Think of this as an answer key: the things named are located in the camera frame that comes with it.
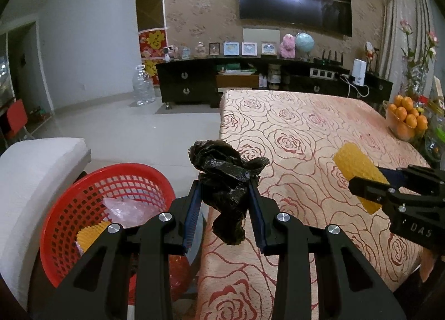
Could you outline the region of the clear large water jug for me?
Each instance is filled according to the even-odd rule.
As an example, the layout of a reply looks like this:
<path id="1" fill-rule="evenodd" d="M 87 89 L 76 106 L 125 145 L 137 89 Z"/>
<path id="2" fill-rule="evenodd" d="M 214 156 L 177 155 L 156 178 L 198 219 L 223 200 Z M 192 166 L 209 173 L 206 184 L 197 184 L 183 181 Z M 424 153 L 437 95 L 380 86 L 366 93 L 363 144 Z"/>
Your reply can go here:
<path id="1" fill-rule="evenodd" d="M 144 65 L 138 65 L 132 79 L 134 98 L 137 106 L 148 105 L 155 101 L 153 80 L 145 71 Z"/>

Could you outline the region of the rose pattern tablecloth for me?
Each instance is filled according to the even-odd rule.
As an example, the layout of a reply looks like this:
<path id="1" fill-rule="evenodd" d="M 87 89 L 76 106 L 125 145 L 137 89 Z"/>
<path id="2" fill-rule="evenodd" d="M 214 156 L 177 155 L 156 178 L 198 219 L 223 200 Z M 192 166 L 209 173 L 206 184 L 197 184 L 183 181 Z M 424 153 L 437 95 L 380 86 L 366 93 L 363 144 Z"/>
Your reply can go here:
<path id="1" fill-rule="evenodd" d="M 220 104 L 220 138 L 247 160 L 267 157 L 259 192 L 302 223 L 337 224 L 391 290 L 418 267 L 422 250 L 389 230 L 383 212 L 370 215 L 333 156 L 356 144 L 375 165 L 424 166 L 409 143 L 394 137 L 385 119 L 365 102 L 337 96 L 268 90 L 229 90 Z M 198 319 L 270 319 L 278 258 L 256 247 L 249 220 L 245 239 L 224 244 L 207 230 L 198 280 Z"/>

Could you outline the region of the light blue globe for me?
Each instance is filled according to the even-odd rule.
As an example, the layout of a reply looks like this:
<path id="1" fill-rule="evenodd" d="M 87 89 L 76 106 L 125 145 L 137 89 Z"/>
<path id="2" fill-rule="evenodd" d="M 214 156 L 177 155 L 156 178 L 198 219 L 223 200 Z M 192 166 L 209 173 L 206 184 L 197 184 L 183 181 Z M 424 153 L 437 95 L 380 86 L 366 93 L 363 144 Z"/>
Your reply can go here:
<path id="1" fill-rule="evenodd" d="M 295 37 L 296 53 L 300 59 L 309 61 L 311 59 L 310 53 L 315 47 L 315 41 L 309 34 L 300 32 Z"/>

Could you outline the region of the white router box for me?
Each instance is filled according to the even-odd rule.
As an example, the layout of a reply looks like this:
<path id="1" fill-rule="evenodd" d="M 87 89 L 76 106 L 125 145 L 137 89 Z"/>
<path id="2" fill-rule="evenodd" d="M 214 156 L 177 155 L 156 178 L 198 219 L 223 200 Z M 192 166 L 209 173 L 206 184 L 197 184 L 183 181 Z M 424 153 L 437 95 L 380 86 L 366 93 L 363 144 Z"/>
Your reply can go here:
<path id="1" fill-rule="evenodd" d="M 363 86 L 366 75 L 367 63 L 361 59 L 354 59 L 352 66 L 353 84 L 356 86 Z"/>

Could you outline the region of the white picture frame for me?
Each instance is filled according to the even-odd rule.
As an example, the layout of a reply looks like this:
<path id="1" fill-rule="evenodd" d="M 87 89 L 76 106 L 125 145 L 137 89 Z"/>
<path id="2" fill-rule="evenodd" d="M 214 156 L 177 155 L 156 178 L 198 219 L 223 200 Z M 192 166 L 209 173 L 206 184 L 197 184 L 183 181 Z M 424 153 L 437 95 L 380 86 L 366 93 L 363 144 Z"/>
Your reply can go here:
<path id="1" fill-rule="evenodd" d="M 241 43 L 241 55 L 242 56 L 254 56 L 257 57 L 257 43 L 256 42 L 242 42 Z"/>

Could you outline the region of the black plastic bag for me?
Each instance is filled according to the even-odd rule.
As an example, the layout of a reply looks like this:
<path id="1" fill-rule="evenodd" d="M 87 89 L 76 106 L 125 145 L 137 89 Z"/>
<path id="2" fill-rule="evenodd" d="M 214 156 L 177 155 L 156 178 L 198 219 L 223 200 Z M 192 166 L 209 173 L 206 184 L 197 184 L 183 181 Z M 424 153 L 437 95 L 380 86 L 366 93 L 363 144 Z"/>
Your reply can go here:
<path id="1" fill-rule="evenodd" d="M 189 158 L 200 171 L 201 200 L 219 212 L 213 233 L 227 245 L 239 245 L 245 238 L 242 223 L 248 212 L 250 186 L 259 183 L 269 159 L 245 160 L 222 140 L 196 141 L 189 148 Z"/>

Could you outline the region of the yellow foam fruit net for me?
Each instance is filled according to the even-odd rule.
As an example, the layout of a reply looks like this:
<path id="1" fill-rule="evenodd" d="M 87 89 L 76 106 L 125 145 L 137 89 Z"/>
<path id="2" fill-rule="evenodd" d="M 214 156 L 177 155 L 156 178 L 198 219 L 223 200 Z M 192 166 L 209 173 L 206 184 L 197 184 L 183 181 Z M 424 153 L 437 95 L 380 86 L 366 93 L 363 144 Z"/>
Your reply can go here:
<path id="1" fill-rule="evenodd" d="M 346 142 L 333 156 L 334 163 L 349 182 L 354 177 L 389 184 L 372 160 L 352 142 Z"/>

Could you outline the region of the white cushioned sofa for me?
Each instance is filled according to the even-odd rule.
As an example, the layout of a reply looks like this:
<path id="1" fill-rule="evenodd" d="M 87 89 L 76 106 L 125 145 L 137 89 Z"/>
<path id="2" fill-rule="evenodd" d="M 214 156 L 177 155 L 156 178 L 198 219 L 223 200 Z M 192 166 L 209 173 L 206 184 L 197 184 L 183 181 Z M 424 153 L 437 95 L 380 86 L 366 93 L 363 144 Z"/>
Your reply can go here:
<path id="1" fill-rule="evenodd" d="M 25 140 L 1 155 L 1 276 L 24 308 L 46 215 L 90 161 L 82 138 Z"/>

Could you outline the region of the blue picture frame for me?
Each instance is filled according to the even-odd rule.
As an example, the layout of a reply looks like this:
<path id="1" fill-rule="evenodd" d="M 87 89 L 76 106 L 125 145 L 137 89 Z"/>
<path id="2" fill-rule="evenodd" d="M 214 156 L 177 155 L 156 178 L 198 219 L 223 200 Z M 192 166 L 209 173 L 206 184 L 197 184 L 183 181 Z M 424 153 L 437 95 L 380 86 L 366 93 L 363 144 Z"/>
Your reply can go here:
<path id="1" fill-rule="evenodd" d="M 237 41 L 226 41 L 223 45 L 224 56 L 239 56 L 240 43 Z"/>

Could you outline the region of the red plastic mesh basket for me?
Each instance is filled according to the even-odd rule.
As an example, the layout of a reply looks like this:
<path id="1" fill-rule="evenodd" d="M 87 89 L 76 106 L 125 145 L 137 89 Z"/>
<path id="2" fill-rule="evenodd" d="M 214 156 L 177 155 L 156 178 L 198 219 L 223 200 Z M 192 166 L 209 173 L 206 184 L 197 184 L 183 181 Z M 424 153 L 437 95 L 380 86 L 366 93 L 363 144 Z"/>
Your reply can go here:
<path id="1" fill-rule="evenodd" d="M 40 259 L 46 277 L 56 287 L 81 255 L 78 232 L 111 222 L 103 198 L 144 202 L 158 212 L 169 209 L 174 189 L 157 169 L 139 163 L 118 163 L 98 169 L 75 182 L 52 205 L 40 235 Z"/>

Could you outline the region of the red festive wall poster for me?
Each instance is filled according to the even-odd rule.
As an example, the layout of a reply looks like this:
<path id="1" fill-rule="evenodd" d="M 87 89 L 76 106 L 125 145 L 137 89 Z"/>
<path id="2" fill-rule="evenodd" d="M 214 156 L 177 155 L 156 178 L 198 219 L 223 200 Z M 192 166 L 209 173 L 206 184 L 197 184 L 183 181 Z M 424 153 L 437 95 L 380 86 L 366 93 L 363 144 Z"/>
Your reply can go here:
<path id="1" fill-rule="evenodd" d="M 165 28 L 146 29 L 138 33 L 140 55 L 145 72 L 154 85 L 159 85 L 157 64 L 163 63 L 167 46 L 167 30 Z"/>

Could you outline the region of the black tv cabinet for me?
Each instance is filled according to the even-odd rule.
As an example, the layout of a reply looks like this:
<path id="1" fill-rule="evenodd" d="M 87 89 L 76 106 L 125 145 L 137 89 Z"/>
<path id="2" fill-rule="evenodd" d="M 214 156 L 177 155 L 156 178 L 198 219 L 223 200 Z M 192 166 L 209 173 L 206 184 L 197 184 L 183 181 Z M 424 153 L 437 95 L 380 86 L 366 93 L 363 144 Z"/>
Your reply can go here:
<path id="1" fill-rule="evenodd" d="M 390 99 L 393 84 L 366 73 L 362 85 L 349 70 L 332 63 L 275 57 L 221 57 L 159 63 L 162 102 L 219 107 L 227 89 L 281 90 L 361 99 L 378 105 Z"/>

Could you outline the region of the bowl of oranges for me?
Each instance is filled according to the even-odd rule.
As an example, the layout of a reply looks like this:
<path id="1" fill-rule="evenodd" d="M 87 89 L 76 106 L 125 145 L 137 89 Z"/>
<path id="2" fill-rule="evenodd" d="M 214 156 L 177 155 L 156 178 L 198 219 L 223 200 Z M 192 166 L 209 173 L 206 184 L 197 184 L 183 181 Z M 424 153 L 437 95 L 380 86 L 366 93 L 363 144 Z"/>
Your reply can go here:
<path id="1" fill-rule="evenodd" d="M 384 101 L 383 106 L 389 129 L 399 140 L 414 142 L 426 134 L 428 119 L 411 97 L 397 95 L 393 102 Z"/>

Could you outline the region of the black wifi router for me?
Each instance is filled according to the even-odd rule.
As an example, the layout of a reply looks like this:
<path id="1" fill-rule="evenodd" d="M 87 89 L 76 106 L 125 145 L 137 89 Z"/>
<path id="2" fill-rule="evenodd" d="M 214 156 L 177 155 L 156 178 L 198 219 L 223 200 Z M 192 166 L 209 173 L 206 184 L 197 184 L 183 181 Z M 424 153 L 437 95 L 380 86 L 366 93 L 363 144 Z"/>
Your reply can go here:
<path id="1" fill-rule="evenodd" d="M 321 58 L 313 58 L 313 62 L 318 65 L 324 66 L 343 66 L 343 53 L 340 53 L 340 56 L 337 57 L 337 52 L 334 50 L 330 50 L 327 56 L 325 56 L 326 51 L 323 50 Z"/>

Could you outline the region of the artificial flowers in vase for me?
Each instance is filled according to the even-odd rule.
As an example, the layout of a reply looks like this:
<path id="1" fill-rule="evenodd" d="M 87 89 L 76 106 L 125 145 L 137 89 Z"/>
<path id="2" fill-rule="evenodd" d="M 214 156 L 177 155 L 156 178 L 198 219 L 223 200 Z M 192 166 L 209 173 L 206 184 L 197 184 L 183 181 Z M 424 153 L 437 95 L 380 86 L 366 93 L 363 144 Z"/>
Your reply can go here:
<path id="1" fill-rule="evenodd" d="M 400 21 L 400 30 L 406 39 L 406 48 L 402 48 L 403 58 L 406 61 L 405 93 L 414 102 L 418 102 L 426 87 L 429 65 L 436 59 L 439 45 L 436 34 L 432 31 L 426 33 L 426 42 L 419 49 L 410 47 L 410 37 L 414 34 L 412 26 L 404 19 Z"/>

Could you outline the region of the pink plush toy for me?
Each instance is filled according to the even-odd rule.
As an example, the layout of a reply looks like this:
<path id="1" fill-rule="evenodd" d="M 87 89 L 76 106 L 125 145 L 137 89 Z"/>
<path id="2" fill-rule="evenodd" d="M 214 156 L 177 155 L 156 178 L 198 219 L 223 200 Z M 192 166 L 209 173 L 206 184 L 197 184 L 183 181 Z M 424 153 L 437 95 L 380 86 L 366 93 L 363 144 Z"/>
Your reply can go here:
<path id="1" fill-rule="evenodd" d="M 296 57 L 296 40 L 293 35 L 284 35 L 279 45 L 279 55 L 284 59 L 294 59 Z"/>

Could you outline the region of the clear plastic bag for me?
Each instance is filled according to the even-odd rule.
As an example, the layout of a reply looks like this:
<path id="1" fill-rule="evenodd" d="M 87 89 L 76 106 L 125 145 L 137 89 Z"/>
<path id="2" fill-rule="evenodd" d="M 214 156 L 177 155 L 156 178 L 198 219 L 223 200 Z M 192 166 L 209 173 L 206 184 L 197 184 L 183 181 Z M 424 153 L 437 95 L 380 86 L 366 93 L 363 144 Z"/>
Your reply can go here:
<path id="1" fill-rule="evenodd" d="M 103 204 L 106 207 L 106 217 L 111 223 L 118 223 L 123 228 L 137 227 L 144 225 L 148 220 L 160 214 L 160 211 L 148 202 L 141 202 L 132 199 L 104 198 Z"/>

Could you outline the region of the red chair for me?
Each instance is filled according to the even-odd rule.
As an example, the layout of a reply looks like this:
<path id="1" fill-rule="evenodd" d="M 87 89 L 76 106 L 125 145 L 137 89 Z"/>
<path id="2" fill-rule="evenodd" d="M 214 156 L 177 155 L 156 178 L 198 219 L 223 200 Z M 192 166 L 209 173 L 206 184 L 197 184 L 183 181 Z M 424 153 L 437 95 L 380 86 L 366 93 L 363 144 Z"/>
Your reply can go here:
<path id="1" fill-rule="evenodd" d="M 6 135 L 7 140 L 10 141 L 15 138 L 21 130 L 24 130 L 25 138 L 34 138 L 26 128 L 28 117 L 22 99 L 13 102 L 9 106 L 6 115 L 10 126 L 10 130 Z"/>

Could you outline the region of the small picture frame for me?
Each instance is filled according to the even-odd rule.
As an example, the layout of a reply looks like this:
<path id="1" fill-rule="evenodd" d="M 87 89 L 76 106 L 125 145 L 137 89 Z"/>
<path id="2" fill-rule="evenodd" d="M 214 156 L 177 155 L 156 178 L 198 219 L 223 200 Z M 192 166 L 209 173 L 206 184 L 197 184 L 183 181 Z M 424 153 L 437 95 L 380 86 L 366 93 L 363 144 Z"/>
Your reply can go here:
<path id="1" fill-rule="evenodd" d="M 261 43 L 261 55 L 262 56 L 277 56 L 278 50 L 275 42 L 263 41 Z"/>

